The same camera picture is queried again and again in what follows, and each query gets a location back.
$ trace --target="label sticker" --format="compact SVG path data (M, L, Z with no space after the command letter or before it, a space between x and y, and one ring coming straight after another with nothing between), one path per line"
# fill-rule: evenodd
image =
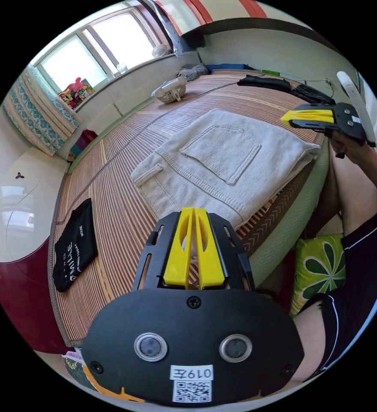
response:
M173 402L211 402L213 365L170 367L173 383Z

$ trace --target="person's hand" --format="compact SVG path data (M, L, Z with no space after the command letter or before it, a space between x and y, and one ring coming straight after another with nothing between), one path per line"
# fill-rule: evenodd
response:
M367 143L360 146L356 141L337 130L333 131L329 142L336 153L344 153L355 164L364 162L370 152L370 147Z

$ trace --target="curtain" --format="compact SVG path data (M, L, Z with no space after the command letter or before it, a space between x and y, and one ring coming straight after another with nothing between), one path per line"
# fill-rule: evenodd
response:
M4 109L22 135L49 156L64 144L81 118L28 65L10 89Z

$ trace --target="window frame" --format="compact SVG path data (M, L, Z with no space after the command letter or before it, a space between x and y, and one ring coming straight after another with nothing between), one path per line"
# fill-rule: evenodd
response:
M106 64L104 59L101 57L100 53L95 49L95 47L92 45L90 40L88 40L87 36L84 34L85 30L88 30L89 33L94 37L95 41L99 44L101 49L106 53L107 57L111 60L111 62L114 64L115 67L119 64L117 59L115 58L114 54L111 52L111 50L108 48L108 46L104 43L104 41L101 39L101 37L97 34L93 26L97 23L101 23L103 21L109 20L111 18L114 18L118 15L121 14L129 14L139 25L140 29L143 31L145 36L147 37L148 41L150 44L153 46L153 48L157 45L160 45L160 39L158 38L157 34L151 28L149 22L146 20L146 18L142 15L142 13L136 9L134 6L130 6L126 9L121 9L116 12L111 12L105 16L99 17L97 19L92 20L91 22L84 24L83 26L77 28L76 30L73 30L69 34L67 34L64 38L62 38L59 42L57 42L53 47L51 47L49 50L47 50L46 53L44 53L40 58L37 59L37 61L34 63L34 67L38 69L38 71L41 73L41 75L44 77L45 81L49 84L49 86L58 94L61 93L62 90L56 85L56 83L52 80L50 75L47 73L45 70L44 66L42 65L42 62L56 49L58 49L62 44L64 44L66 41L71 39L74 36L77 36L79 40L84 44L84 46L88 49L88 51L91 53L91 55L94 57L96 62L100 65L101 69L105 72L106 78L101 81L99 84L95 85L93 89L95 91L99 91L102 89L104 86L106 86L108 83L113 81L115 78L123 75L124 73L120 73L119 71L116 73L113 73L113 71L109 68L109 66Z

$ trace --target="gray cloth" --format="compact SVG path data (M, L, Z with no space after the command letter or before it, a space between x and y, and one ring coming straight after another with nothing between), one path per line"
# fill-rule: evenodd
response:
M185 77L188 82L198 79L200 76L209 74L209 70L203 64L186 64L177 74L177 77Z
M238 229L319 151L281 127L214 109L157 148L131 177L157 219L194 206Z

